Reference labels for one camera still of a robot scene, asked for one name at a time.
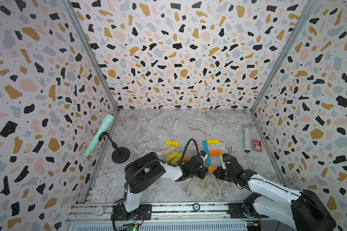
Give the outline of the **teal block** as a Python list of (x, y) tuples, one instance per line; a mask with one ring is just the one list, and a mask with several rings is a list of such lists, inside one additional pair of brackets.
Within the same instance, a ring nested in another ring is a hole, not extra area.
[(207, 165), (207, 166), (210, 166), (210, 165), (211, 165), (211, 159), (210, 159), (210, 156), (209, 156), (209, 155), (207, 155), (207, 158), (206, 158), (205, 162), (206, 162), (206, 165)]
[(202, 141), (202, 145), (203, 145), (203, 151), (204, 151), (206, 154), (209, 154), (209, 149), (208, 149), (207, 140)]

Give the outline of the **yellow block scuffed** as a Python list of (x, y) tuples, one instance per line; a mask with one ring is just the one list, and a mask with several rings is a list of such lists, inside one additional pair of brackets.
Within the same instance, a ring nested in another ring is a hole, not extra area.
[(207, 140), (208, 144), (220, 144), (220, 140), (219, 139), (210, 139)]

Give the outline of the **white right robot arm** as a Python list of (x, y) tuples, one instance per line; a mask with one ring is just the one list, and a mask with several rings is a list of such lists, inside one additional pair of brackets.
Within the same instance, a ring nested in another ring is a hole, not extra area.
[(214, 171), (217, 179), (247, 189), (242, 213), (248, 218), (267, 216), (296, 231), (332, 231), (336, 221), (311, 190), (293, 190), (274, 183), (251, 169), (243, 169), (229, 154), (221, 155), (222, 165)]

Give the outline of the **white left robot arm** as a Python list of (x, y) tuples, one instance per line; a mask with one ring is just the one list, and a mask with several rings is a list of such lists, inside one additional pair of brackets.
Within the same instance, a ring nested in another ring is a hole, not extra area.
[(200, 151), (189, 161), (180, 164), (172, 164), (158, 158), (155, 152), (151, 152), (125, 167), (123, 205), (126, 212), (137, 210), (140, 206), (141, 194), (149, 186), (160, 178), (171, 179), (174, 182), (182, 182), (198, 177), (204, 179), (208, 167), (204, 165), (207, 154)]

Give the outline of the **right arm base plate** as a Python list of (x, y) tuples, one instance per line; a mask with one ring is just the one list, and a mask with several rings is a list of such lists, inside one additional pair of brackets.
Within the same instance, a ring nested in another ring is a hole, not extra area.
[(243, 202), (229, 203), (227, 213), (231, 218), (268, 218), (268, 216), (258, 214), (252, 205)]

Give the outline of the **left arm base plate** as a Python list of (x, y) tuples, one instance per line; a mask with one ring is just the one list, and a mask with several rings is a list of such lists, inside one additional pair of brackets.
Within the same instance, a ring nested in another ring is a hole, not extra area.
[(127, 212), (124, 204), (120, 203), (113, 207), (111, 221), (146, 221), (151, 220), (152, 205), (142, 204), (138, 209)]

